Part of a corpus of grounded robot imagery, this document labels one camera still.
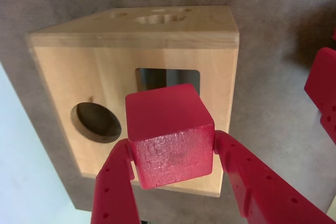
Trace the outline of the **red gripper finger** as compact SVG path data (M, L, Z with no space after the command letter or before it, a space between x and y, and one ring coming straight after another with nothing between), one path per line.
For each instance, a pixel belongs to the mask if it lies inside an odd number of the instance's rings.
M129 141L120 140L96 177L91 223L140 223Z
M215 132L215 154L248 223L334 223L228 133Z

